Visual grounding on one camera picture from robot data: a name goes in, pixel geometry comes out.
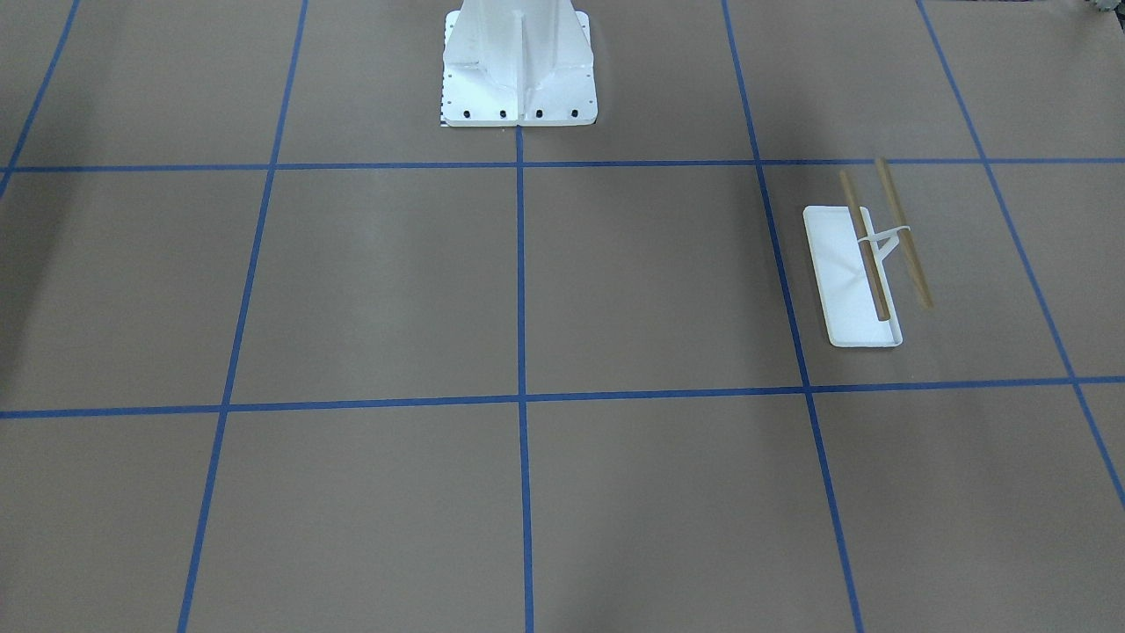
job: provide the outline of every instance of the grid floor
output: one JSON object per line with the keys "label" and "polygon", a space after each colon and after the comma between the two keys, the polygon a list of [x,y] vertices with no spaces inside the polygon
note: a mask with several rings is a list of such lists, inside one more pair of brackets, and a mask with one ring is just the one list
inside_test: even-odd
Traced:
{"label": "grid floor", "polygon": [[0,631],[1120,631],[1113,16],[583,0],[598,123],[464,130],[456,4],[0,3]]}

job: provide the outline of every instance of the horizontal blue line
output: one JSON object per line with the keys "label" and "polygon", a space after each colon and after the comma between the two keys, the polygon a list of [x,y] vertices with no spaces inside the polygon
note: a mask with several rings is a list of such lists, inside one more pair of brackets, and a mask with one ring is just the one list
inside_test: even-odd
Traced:
{"label": "horizontal blue line", "polygon": [[[892,164],[981,164],[986,159],[888,159]],[[1125,156],[1106,157],[988,157],[992,164],[1122,164]],[[873,164],[874,159],[762,159],[764,166],[802,165],[852,165]],[[592,166],[753,166],[753,159],[732,160],[606,160],[606,161],[529,161],[529,169],[592,168]],[[396,170],[396,169],[514,169],[515,161],[482,162],[288,162],[278,163],[281,171],[315,170]],[[267,163],[214,163],[214,164],[93,164],[93,165],[40,165],[0,168],[11,173],[106,173],[148,171],[267,171]]]}
{"label": "horizontal blue line", "polygon": [[[1076,380],[1066,378],[1053,379],[1011,379],[987,381],[935,381],[920,383],[866,383],[812,386],[811,394],[857,394],[880,391],[940,391],[957,389],[990,389],[1052,387],[1081,385],[1123,385],[1125,377],[1086,377]],[[530,394],[522,400],[525,403],[575,403],[595,400],[659,400],[675,398],[735,398],[741,396],[792,396],[804,394],[804,388],[763,387],[731,389],[677,389],[655,391],[588,391],[559,394]],[[43,418],[88,418],[108,416],[170,416],[183,414],[218,414],[255,413],[255,412],[315,412],[326,409],[389,409],[410,407],[449,407],[457,405],[505,405],[520,403],[519,395],[498,396],[461,396],[448,398],[389,398],[371,400],[326,400],[302,403],[248,403],[241,405],[187,405],[171,407],[109,407],[104,409],[36,409],[21,412],[0,412],[0,419],[43,419]]]}
{"label": "horizontal blue line", "polygon": [[183,414],[218,414],[220,405],[187,405],[182,407],[110,407],[105,409],[39,409],[0,412],[0,421],[43,418],[101,418],[107,416],[176,416]]}
{"label": "horizontal blue line", "polygon": [[1011,379],[990,381],[934,381],[921,383],[871,383],[871,385],[837,385],[814,386],[809,388],[812,394],[856,394],[872,391],[930,391],[954,389],[990,389],[1017,387],[1047,387],[1073,385],[1071,379]]}

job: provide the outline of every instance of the wooden strip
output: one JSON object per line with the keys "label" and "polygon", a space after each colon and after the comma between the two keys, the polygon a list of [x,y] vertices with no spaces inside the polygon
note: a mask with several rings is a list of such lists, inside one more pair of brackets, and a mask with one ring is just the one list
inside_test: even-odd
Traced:
{"label": "wooden strip", "polygon": [[[863,239],[867,236],[867,227],[863,223],[863,214],[860,211],[860,202],[856,201],[855,186],[847,170],[840,170],[840,184],[844,186],[844,196],[847,197],[847,208],[852,211],[852,228],[855,229],[855,238]],[[860,254],[863,255],[863,270],[867,273],[867,286],[871,288],[871,299],[875,301],[875,314],[880,322],[891,320],[891,310],[886,306],[886,296],[883,293],[883,283],[879,281],[879,269],[875,268],[875,251],[871,246],[871,241],[860,242]]]}
{"label": "wooden strip", "polygon": [[[891,179],[891,168],[886,164],[886,159],[880,157],[876,160],[875,168],[879,169],[879,179],[883,183],[883,193],[886,195],[886,202],[891,206],[891,212],[894,214],[894,221],[899,226],[904,226],[907,224],[907,215],[902,210],[902,200],[899,199],[899,190],[894,186],[894,180]],[[929,291],[929,282],[926,281],[926,273],[922,271],[921,261],[918,259],[918,250],[914,243],[914,230],[900,230],[899,243],[902,244],[902,253],[907,257],[910,280],[915,283],[918,300],[922,307],[927,309],[933,308],[934,295]]]}

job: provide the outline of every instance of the vertical blue line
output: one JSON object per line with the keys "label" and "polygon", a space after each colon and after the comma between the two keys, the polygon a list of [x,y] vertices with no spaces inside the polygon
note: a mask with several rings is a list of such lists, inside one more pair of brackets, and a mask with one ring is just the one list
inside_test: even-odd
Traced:
{"label": "vertical blue line", "polygon": [[536,631],[536,593],[531,549],[531,467],[528,455],[528,350],[525,319],[526,284],[523,251],[523,128],[515,128],[515,275],[516,275],[516,372],[520,397],[520,489],[523,507],[523,629]]}
{"label": "vertical blue line", "polygon": [[223,451],[223,436],[226,433],[227,407],[234,391],[234,378],[238,370],[238,355],[242,350],[242,336],[246,328],[246,314],[250,310],[250,296],[254,287],[254,274],[258,271],[258,255],[261,251],[262,235],[266,229],[266,216],[273,190],[273,175],[277,172],[278,155],[281,151],[281,135],[285,132],[286,115],[289,111],[289,96],[292,93],[292,81],[297,74],[297,57],[300,54],[300,40],[305,33],[305,17],[308,13],[308,0],[302,0],[300,16],[297,18],[297,33],[294,36],[292,53],[289,57],[289,72],[286,75],[285,92],[281,97],[281,108],[278,111],[277,129],[273,134],[273,148],[270,153],[270,165],[266,173],[262,188],[262,201],[258,208],[258,224],[254,227],[254,242],[250,248],[250,263],[246,266],[246,280],[242,289],[242,302],[238,307],[238,322],[234,329],[234,342],[231,345],[231,361],[227,365],[226,382],[223,388],[222,409],[218,423],[215,425],[215,441],[212,444],[210,462],[207,467],[207,480],[204,486],[202,501],[199,507],[199,521],[196,525],[196,539],[191,548],[191,561],[188,566],[188,578],[183,587],[183,602],[180,605],[178,633],[186,633],[188,620],[191,616],[191,600],[195,597],[196,579],[199,573],[199,560],[202,555],[204,537],[207,533],[207,518],[210,515],[210,503],[215,494],[215,478],[218,474],[218,463]]}
{"label": "vertical blue line", "polygon": [[762,162],[762,153],[758,148],[758,137],[754,128],[754,116],[750,112],[750,100],[746,90],[746,80],[742,75],[742,64],[738,54],[738,43],[735,39],[735,27],[730,19],[730,6],[727,0],[722,1],[722,15],[727,24],[727,40],[730,45],[730,56],[735,64],[735,76],[738,79],[738,92],[742,99],[742,114],[746,117],[746,132],[750,137],[750,150],[754,152],[754,166],[758,178],[758,188],[762,193],[762,204],[765,208],[766,221],[770,226],[770,242],[773,245],[774,260],[777,265],[777,278],[781,282],[782,297],[785,300],[785,313],[789,316],[790,335],[793,337],[793,352],[796,354],[796,365],[801,373],[801,386],[804,392],[804,404],[809,412],[809,424],[812,428],[813,442],[817,446],[817,459],[820,462],[820,476],[824,479],[825,497],[828,500],[828,512],[831,516],[832,531],[836,534],[836,549],[839,553],[840,569],[844,573],[844,584],[847,588],[848,604],[852,608],[852,622],[856,633],[863,633],[863,615],[860,609],[860,596],[855,589],[855,581],[852,578],[852,563],[847,553],[847,542],[844,539],[844,524],[840,521],[839,509],[836,504],[836,490],[832,486],[832,474],[828,468],[828,454],[825,451],[824,438],[820,434],[820,422],[817,416],[817,408],[813,401],[812,389],[809,382],[808,364],[804,360],[804,350],[801,346],[801,333],[796,325],[796,313],[793,309],[793,297],[789,290],[789,278],[785,274],[785,261],[781,253],[781,242],[777,238],[777,225],[774,220],[773,204],[770,199],[770,189],[766,184],[765,170]]}
{"label": "vertical blue line", "polygon": [[47,93],[47,85],[51,83],[51,78],[55,74],[55,66],[58,65],[58,58],[63,54],[63,47],[66,46],[66,39],[70,37],[71,27],[74,25],[74,16],[78,15],[78,6],[81,0],[74,0],[71,3],[71,10],[66,13],[66,22],[63,24],[63,31],[58,35],[58,43],[55,44],[55,52],[51,55],[51,63],[47,64],[47,72],[43,75],[43,81],[39,83],[39,90],[35,93],[35,100],[32,101],[32,109],[27,112],[27,118],[24,119],[24,127],[19,130],[19,138],[16,141],[16,147],[11,152],[11,157],[8,159],[8,168],[3,172],[3,177],[0,178],[0,198],[3,197],[4,191],[8,190],[8,182],[11,180],[12,169],[16,168],[16,163],[19,162],[19,154],[24,152],[24,145],[27,143],[27,135],[32,133],[32,124],[35,123],[35,115],[39,114],[39,106],[43,105],[43,97]]}
{"label": "vertical blue line", "polygon": [[1000,212],[1004,214],[1004,220],[1008,225],[1008,233],[1011,235],[1011,241],[1016,245],[1016,252],[1019,253],[1019,261],[1024,264],[1024,271],[1027,273],[1027,280],[1032,283],[1032,290],[1034,290],[1035,299],[1038,301],[1040,309],[1043,311],[1043,319],[1046,322],[1047,329],[1051,332],[1051,338],[1054,341],[1059,358],[1062,360],[1063,368],[1066,370],[1066,377],[1071,380],[1074,388],[1074,396],[1078,398],[1078,404],[1082,409],[1082,415],[1086,417],[1086,424],[1090,427],[1090,434],[1094,436],[1094,443],[1098,449],[1099,455],[1101,456],[1101,462],[1106,468],[1106,472],[1109,474],[1109,481],[1113,483],[1114,490],[1117,494],[1117,501],[1120,504],[1122,508],[1125,508],[1125,488],[1122,486],[1120,477],[1117,474],[1117,469],[1114,467],[1113,459],[1109,456],[1109,451],[1106,449],[1105,441],[1101,438],[1101,432],[1098,429],[1098,424],[1094,419],[1094,413],[1090,412],[1090,408],[1086,403],[1086,396],[1082,394],[1081,382],[1078,380],[1078,376],[1074,373],[1074,368],[1071,365],[1070,356],[1066,354],[1066,349],[1063,346],[1062,335],[1060,335],[1059,328],[1055,326],[1054,318],[1051,315],[1051,308],[1047,306],[1046,296],[1043,293],[1043,288],[1040,286],[1040,281],[1035,275],[1035,270],[1032,268],[1032,260],[1027,255],[1027,251],[1024,250],[1024,242],[1019,238],[1018,230],[1016,230],[1016,221],[1011,217],[1007,201],[1005,201],[1004,192],[1000,190],[1000,183],[997,181],[996,173],[992,171],[991,161],[984,152],[984,145],[981,143],[980,135],[976,134],[976,126],[973,124],[972,116],[969,115],[969,107],[965,105],[965,100],[961,94],[961,89],[957,87],[957,82],[953,78],[953,70],[950,67],[948,58],[945,56],[945,49],[942,48],[942,42],[937,37],[937,30],[934,28],[934,22],[929,19],[929,12],[926,10],[924,0],[915,0],[915,3],[918,6],[921,19],[926,24],[926,30],[929,33],[929,38],[934,43],[934,49],[937,51],[937,58],[942,63],[942,70],[945,72],[945,79],[950,82],[950,87],[953,89],[953,96],[957,99],[957,106],[961,108],[961,115],[964,117],[965,125],[969,127],[969,134],[972,136],[973,144],[976,146],[976,153],[980,155],[981,163],[984,165],[984,172],[988,174],[989,183],[992,186],[992,193],[996,195],[996,200],[1000,205]]}

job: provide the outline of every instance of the brown wooden stick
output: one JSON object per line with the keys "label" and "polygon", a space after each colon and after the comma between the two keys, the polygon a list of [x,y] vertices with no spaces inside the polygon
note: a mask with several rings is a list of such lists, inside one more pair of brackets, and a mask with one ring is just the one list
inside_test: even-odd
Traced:
{"label": "brown wooden stick", "polygon": [[[886,164],[886,159],[881,157],[876,160],[875,168],[879,169],[879,179],[883,182],[883,193],[886,195],[886,202],[891,205],[891,212],[894,214],[894,221],[899,226],[904,226],[907,224],[907,215],[902,210],[902,200],[899,199],[899,190],[894,187],[894,180],[891,179],[891,168]],[[899,243],[902,244],[902,253],[907,257],[910,280],[915,283],[915,291],[918,293],[918,300],[921,302],[922,307],[926,307],[927,309],[933,308],[934,295],[929,291],[929,283],[926,281],[926,273],[922,272],[921,261],[918,260],[918,250],[915,247],[914,243],[914,232],[900,230]]]}
{"label": "brown wooden stick", "polygon": [[867,286],[871,288],[871,299],[875,301],[875,314],[880,322],[891,320],[891,310],[886,306],[886,296],[883,293],[883,283],[879,280],[879,269],[875,268],[875,251],[871,246],[867,236],[867,227],[863,223],[863,214],[860,211],[860,202],[856,201],[855,186],[852,184],[852,177],[846,170],[840,170],[840,184],[844,186],[844,196],[847,198],[847,208],[852,211],[852,228],[855,229],[855,238],[860,242],[860,254],[863,255],[863,270],[867,273]]}

